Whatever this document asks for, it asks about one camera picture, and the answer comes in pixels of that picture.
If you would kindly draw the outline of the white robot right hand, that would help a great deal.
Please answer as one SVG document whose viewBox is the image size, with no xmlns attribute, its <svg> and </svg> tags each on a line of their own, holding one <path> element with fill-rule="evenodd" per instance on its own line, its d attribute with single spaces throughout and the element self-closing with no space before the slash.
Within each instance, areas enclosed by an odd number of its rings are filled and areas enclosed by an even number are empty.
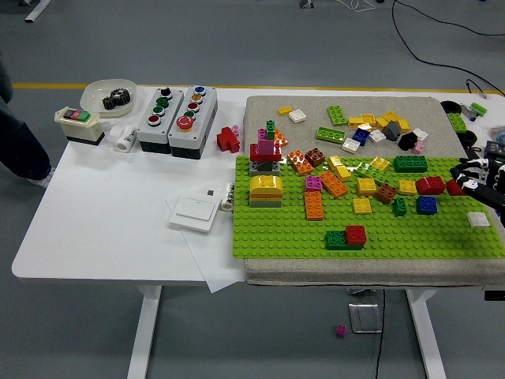
<svg viewBox="0 0 505 379">
<path fill-rule="evenodd" d="M 460 158 L 450 169 L 452 178 L 473 199 L 504 212 L 504 162 Z"/>
</svg>

